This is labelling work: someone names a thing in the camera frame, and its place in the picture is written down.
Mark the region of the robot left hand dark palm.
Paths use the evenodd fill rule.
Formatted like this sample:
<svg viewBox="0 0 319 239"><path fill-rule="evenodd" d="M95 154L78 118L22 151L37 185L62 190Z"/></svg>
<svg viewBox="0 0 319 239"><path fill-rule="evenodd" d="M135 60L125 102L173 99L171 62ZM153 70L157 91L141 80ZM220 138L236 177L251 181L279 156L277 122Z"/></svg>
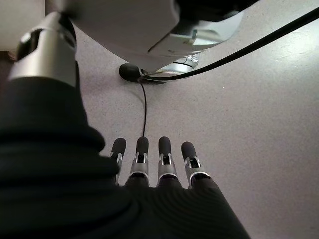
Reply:
<svg viewBox="0 0 319 239"><path fill-rule="evenodd" d="M247 239L192 143L181 151L181 186L170 141L159 139L159 179L149 186L148 140L140 137L125 185L126 142L100 154L87 121L70 20L47 15L20 40L0 95L0 236L3 239Z"/></svg>

